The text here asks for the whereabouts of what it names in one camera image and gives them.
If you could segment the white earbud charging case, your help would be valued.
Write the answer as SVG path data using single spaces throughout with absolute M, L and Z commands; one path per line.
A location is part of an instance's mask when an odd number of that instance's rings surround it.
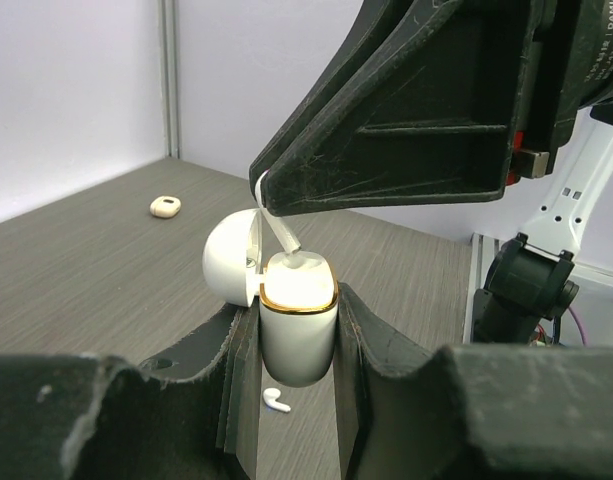
M 261 350 L 277 382 L 294 388 L 318 382 L 334 352 L 339 284 L 329 262 L 303 248 L 300 266 L 283 264 L 284 250 L 259 208 L 225 217 L 209 234 L 203 274 L 229 304 L 259 303 Z

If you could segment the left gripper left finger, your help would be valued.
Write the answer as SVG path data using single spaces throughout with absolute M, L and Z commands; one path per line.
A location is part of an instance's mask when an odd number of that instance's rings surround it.
M 257 306 L 226 305 L 132 364 L 0 355 L 0 479 L 252 479 Z

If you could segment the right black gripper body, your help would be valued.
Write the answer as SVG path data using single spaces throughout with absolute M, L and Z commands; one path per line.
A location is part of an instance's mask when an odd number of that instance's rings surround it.
M 553 171 L 560 147 L 572 135 L 586 75 L 582 39 L 584 1 L 540 1 L 506 183 Z

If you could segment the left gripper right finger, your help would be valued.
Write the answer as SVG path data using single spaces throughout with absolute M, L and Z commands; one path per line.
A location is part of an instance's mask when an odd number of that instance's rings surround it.
M 345 479 L 613 479 L 613 348 L 429 352 L 339 288 Z

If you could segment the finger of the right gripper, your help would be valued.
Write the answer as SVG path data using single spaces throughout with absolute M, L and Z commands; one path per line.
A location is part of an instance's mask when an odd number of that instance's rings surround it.
M 249 169 L 277 216 L 500 199 L 532 1 L 366 1 Z

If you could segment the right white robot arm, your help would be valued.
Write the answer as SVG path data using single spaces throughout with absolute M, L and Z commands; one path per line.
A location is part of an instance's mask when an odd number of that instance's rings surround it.
M 475 295 L 475 341 L 525 343 L 575 298 L 613 173 L 613 1 L 364 2 L 250 186 L 279 215 L 490 202 L 554 171 L 581 109 L 594 131 Z

